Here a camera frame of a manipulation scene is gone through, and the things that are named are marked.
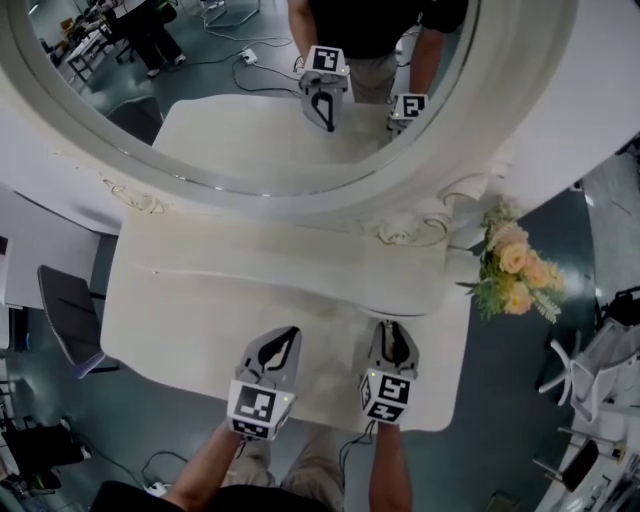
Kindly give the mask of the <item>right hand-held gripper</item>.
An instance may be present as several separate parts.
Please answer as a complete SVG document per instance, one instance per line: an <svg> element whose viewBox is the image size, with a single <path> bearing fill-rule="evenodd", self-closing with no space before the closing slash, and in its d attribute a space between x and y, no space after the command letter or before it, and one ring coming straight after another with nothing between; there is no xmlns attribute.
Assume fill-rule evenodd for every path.
<svg viewBox="0 0 640 512"><path fill-rule="evenodd" d="M411 387L418 376L419 351L413 337L398 322L392 323L392 360L386 360L387 322L374 328L359 383L361 410L381 423L399 423L409 407Z"/></svg>

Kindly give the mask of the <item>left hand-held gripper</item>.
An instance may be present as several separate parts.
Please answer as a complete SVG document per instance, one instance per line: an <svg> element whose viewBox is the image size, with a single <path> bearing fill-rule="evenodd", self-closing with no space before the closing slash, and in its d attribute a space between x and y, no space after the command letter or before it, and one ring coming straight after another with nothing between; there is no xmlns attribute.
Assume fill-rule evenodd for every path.
<svg viewBox="0 0 640 512"><path fill-rule="evenodd" d="M245 439L273 441L288 419L302 346L298 327L270 330L251 341L235 369L227 401L229 428ZM274 382L262 375L272 372Z"/></svg>

